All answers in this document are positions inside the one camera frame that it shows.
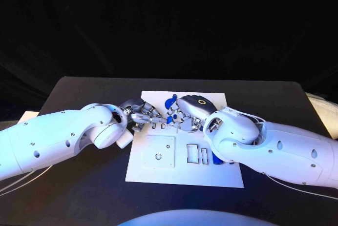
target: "white cardboard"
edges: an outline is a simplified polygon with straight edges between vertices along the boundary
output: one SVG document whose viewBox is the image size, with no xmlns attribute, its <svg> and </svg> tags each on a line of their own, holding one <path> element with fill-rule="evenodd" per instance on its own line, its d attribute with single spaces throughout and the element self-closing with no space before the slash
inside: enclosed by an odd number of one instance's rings
<svg viewBox="0 0 338 226">
<path fill-rule="evenodd" d="M 143 91 L 142 99 L 149 102 L 156 107 L 161 114 L 165 115 L 168 111 L 165 108 L 165 101 L 172 98 L 174 94 L 178 95 L 178 98 L 187 95 L 201 95 L 214 103 L 218 109 L 223 108 L 221 106 L 227 105 L 226 95 L 223 93 Z M 174 168 L 164 168 L 155 165 L 151 167 L 145 166 L 145 163 L 142 163 L 148 152 L 153 153 L 153 151 L 146 150 L 149 147 L 149 143 L 146 143 L 148 141 L 145 140 L 148 136 L 175 137 Z M 187 144 L 198 145 L 198 164 L 188 163 Z M 153 145 L 164 146 L 165 144 L 162 144 L 162 141 L 156 140 L 152 146 Z M 201 160 L 203 148 L 208 149 L 208 165 L 203 164 Z M 203 132 L 187 133 L 169 126 L 165 126 L 165 129 L 162 129 L 161 123 L 156 124 L 155 129 L 146 124 L 143 131 L 135 132 L 126 181 L 244 188 L 240 164 L 226 163 L 223 165 L 214 165 L 213 152 L 208 143 L 203 139 Z"/>
</svg>

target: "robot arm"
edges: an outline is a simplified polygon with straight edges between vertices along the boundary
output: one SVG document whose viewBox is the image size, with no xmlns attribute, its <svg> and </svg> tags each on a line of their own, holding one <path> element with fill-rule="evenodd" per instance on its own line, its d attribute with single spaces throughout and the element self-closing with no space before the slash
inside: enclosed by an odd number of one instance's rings
<svg viewBox="0 0 338 226">
<path fill-rule="evenodd" d="M 177 110 L 192 118 L 204 118 L 200 108 L 195 111 L 185 108 L 187 105 Z M 249 117 L 263 122 L 253 122 Z M 338 141 L 301 128 L 266 122 L 230 107 L 214 111 L 198 125 L 204 125 L 204 139 L 226 162 L 240 162 L 295 184 L 338 188 Z"/>
<path fill-rule="evenodd" d="M 148 113 L 152 109 L 149 120 L 161 116 L 151 104 L 138 101 L 139 111 Z M 133 140 L 126 127 L 135 113 L 120 106 L 94 103 L 81 110 L 38 116 L 0 131 L 0 180 L 60 163 L 90 144 L 101 149 L 116 142 L 125 148 Z"/>
</svg>

